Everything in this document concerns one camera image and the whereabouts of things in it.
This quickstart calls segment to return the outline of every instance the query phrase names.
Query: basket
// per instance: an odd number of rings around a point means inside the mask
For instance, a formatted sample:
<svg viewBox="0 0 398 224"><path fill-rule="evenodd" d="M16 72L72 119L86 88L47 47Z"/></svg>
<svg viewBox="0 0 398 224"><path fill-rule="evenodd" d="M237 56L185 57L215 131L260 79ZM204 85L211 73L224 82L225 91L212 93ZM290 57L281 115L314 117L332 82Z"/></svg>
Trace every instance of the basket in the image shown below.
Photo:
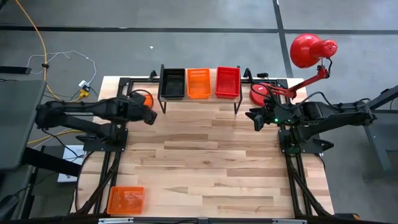
<svg viewBox="0 0 398 224"><path fill-rule="evenodd" d="M181 100L185 96L185 69L165 68L160 96L167 100Z"/></svg>
<svg viewBox="0 0 398 224"><path fill-rule="evenodd" d="M143 187L111 187L108 209L110 215L138 215L144 204Z"/></svg>
<svg viewBox="0 0 398 224"><path fill-rule="evenodd" d="M211 95L210 69L187 70L187 89L191 99L204 99Z"/></svg>
<svg viewBox="0 0 398 224"><path fill-rule="evenodd" d="M216 78L216 96L235 99L240 94L241 70L233 67L218 67Z"/></svg>

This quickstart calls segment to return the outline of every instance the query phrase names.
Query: wooden tabletop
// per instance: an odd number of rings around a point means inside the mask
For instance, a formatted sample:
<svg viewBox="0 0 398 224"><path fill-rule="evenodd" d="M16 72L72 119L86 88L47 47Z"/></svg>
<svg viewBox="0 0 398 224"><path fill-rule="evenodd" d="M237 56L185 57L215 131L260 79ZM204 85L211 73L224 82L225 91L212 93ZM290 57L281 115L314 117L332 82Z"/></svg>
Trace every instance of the wooden tabletop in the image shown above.
<svg viewBox="0 0 398 224"><path fill-rule="evenodd" d="M120 77L104 77L99 98L116 96ZM287 79L289 86L302 81ZM136 83L157 97L158 84ZM127 124L117 185L145 188L143 217L292 218L292 199L276 125L254 131L244 113L256 107L249 84L242 84L237 115L233 103L167 103L152 126ZM307 96L298 91L294 101ZM98 123L104 121L95 118ZM104 153L95 152L83 167L78 186L81 207L98 185ZM307 184L324 208L333 213L325 171L319 158L303 155ZM302 211L302 194L299 191ZM102 209L108 189L104 191Z"/></svg>

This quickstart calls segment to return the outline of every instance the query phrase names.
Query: red desk lamp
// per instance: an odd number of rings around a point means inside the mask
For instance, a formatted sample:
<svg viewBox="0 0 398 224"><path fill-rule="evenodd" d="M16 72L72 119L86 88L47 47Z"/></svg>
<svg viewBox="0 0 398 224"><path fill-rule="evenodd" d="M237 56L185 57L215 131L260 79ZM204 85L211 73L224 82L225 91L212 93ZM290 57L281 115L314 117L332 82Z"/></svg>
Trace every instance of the red desk lamp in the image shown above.
<svg viewBox="0 0 398 224"><path fill-rule="evenodd" d="M303 82L290 87L289 89L279 88L266 83L263 84L269 86L269 89L271 89L274 94L280 94L294 99L297 95L296 91L298 89L312 84L318 80L329 78L330 72L325 68L323 59L327 58L330 60L330 57L336 52L337 43L334 40L321 40L317 35L314 34L301 34L293 40L293 43L290 46L290 58L298 68L309 68L322 60L321 64L317 66L318 73L314 77L304 80ZM268 92L263 86L260 85L253 85L253 88L259 93L265 95ZM250 91L250 98L252 101L257 105L260 103L261 105L259 106L264 106L264 97L261 96L262 99L259 100L259 96L261 95L254 93L252 90Z"/></svg>

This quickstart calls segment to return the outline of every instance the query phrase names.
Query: yellow cable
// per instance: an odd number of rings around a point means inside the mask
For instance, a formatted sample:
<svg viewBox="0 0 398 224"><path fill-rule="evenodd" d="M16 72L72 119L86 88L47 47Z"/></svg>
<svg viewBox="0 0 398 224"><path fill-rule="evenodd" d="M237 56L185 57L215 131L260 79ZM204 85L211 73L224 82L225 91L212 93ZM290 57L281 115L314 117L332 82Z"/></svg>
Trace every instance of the yellow cable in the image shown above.
<svg viewBox="0 0 398 224"><path fill-rule="evenodd" d="M61 131L61 132L59 132L59 133L57 133L57 134L54 134L54 136L61 136L61 135L63 135L63 134L80 133L80 132L82 132L82 131L78 131L78 130ZM41 141L46 140L46 139L48 139L48 138L53 138L53 137L48 135L48 136L46 136L46 137L42 137L41 139L36 139L36 140L30 141L30 142L28 142L28 144L33 144L33 143L41 142Z"/></svg>
<svg viewBox="0 0 398 224"><path fill-rule="evenodd" d="M44 50L44 63L47 64L47 50L45 49L45 44L43 41L43 38L39 32L39 30L37 29L36 25L34 24L34 22L32 21L32 19L30 18L30 16L28 15L28 13L25 11L25 9L22 7L22 5L19 3L18 0L15 0L15 2L18 4L18 6L20 7L20 9L22 10L22 12L24 12L25 16L27 17L27 19L30 21L30 23L32 24L32 26L34 27L34 29L36 30L37 35L40 38L40 41L43 45L43 50ZM47 68L44 68L44 81L47 81ZM59 98L56 94L54 94L54 92L52 91L52 89L49 87L49 85L47 84L47 89L49 90L49 92L51 93L51 95L53 95L56 99L61 100L61 98Z"/></svg>

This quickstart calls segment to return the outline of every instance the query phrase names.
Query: gray floor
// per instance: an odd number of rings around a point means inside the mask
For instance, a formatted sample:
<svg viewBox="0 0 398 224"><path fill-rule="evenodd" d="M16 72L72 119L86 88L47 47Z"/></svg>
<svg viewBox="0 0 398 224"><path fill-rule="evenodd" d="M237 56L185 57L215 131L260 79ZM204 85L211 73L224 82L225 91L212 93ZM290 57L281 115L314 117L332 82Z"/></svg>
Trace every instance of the gray floor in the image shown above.
<svg viewBox="0 0 398 224"><path fill-rule="evenodd" d="M167 67L240 65L249 67L253 73L268 72L270 77L287 76L276 32L281 27L277 26L272 0L23 0L21 3L38 26L204 28L204 32L42 32L48 52L77 50L96 62L98 74L92 85L97 90L104 75L148 75L151 70L159 71L161 63ZM324 34L320 37L335 39L339 45L331 77L309 86L308 93L321 90L334 103L347 102L374 98L398 83L395 68L398 36L383 35L384 30L398 29L394 22L398 19L398 1L279 0L279 6L285 29L321 30ZM0 25L30 24L10 0L0 10ZM251 33L236 30L217 33L207 28L243 28L251 29L247 31ZM362 30L365 34L343 35L347 32L341 30ZM367 30L382 31L366 35ZM288 49L296 36L286 34ZM24 66L30 55L42 54L35 32L0 31L0 37L0 65ZM34 71L40 70L40 58L31 62ZM90 79L92 74L92 64L84 58L72 54L68 60L59 55L50 62L48 81L57 93L72 95L78 89L77 84ZM299 69L292 64L292 74L296 78L309 78L315 74L315 67ZM38 79L42 75L0 75L0 78ZM398 107L397 103L393 104L394 108ZM31 139L41 136L35 130ZM343 127L321 137L335 143L325 153L335 212L353 212L365 220L398 223L397 183L365 184L362 180L363 174L378 166L364 129ZM78 144L71 136L62 139L68 144ZM45 209L36 206L33 216L66 214L68 200L70 196L63 194L43 196L37 203Z"/></svg>

